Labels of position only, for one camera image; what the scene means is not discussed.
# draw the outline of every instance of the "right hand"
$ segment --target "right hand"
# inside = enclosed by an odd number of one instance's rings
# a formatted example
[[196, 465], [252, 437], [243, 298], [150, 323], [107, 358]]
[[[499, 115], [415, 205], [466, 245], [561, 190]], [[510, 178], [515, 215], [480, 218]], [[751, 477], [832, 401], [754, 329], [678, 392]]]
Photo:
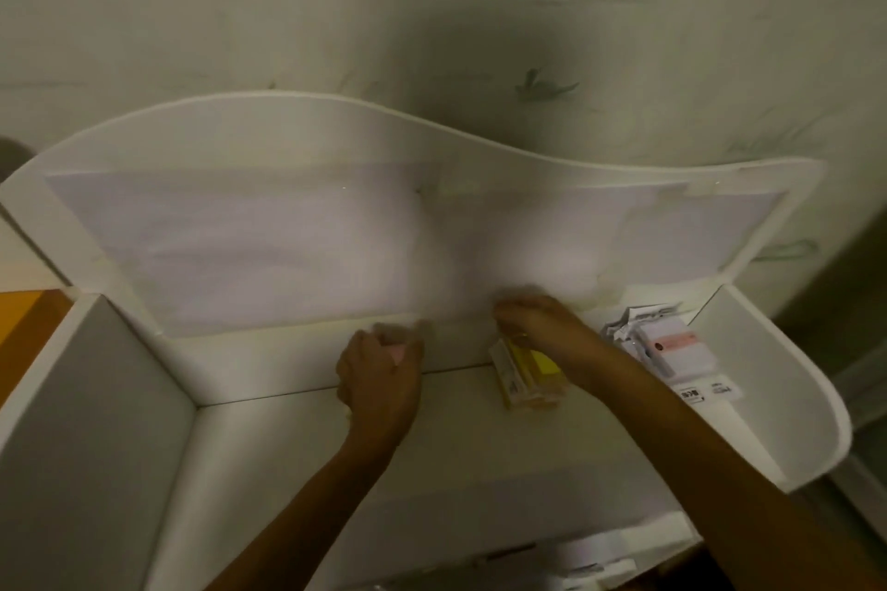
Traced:
[[595, 363], [616, 350], [552, 296], [520, 296], [498, 302], [493, 316], [503, 335], [551, 358], [580, 388], [591, 390]]

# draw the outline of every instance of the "left hand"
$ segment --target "left hand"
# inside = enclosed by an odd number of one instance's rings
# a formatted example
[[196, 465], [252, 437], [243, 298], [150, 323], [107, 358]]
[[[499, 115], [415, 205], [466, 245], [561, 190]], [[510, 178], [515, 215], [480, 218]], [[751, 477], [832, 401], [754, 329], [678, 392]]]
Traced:
[[406, 344], [395, 364], [374, 335], [359, 331], [339, 357], [339, 399], [351, 409], [344, 450], [368, 460], [390, 458], [419, 410], [422, 341]]

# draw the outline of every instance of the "orange surface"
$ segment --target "orange surface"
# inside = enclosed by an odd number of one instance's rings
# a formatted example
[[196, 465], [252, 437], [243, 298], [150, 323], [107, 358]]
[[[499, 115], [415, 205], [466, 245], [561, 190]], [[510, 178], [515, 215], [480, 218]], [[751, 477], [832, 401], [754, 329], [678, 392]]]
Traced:
[[0, 293], [0, 405], [71, 308], [61, 290]]

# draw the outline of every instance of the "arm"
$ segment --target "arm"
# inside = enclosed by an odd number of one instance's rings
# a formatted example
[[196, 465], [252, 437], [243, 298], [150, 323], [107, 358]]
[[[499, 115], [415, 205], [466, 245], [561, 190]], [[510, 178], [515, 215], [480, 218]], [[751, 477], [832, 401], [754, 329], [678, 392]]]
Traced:
[[559, 302], [523, 297], [500, 303], [494, 315], [507, 335], [542, 350], [613, 412], [739, 591], [887, 589], [693, 408]]
[[341, 449], [206, 591], [308, 585], [351, 515], [388, 466], [419, 407], [422, 345], [395, 364], [372, 335], [358, 332], [336, 366], [339, 399], [351, 408]]

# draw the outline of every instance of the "hand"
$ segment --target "hand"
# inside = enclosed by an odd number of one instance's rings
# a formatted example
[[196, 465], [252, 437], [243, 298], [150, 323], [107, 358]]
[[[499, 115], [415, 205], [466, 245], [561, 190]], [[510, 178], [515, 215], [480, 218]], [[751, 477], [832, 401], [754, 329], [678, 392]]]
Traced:
[[571, 382], [588, 391], [592, 390], [590, 375], [595, 364], [617, 353], [627, 357], [551, 296], [501, 301], [493, 307], [493, 316], [502, 334], [518, 345], [545, 353]]
[[388, 459], [406, 436], [419, 409], [422, 341], [406, 344], [395, 364], [372, 334], [359, 331], [339, 357], [339, 399], [351, 409], [343, 449], [367, 460]]

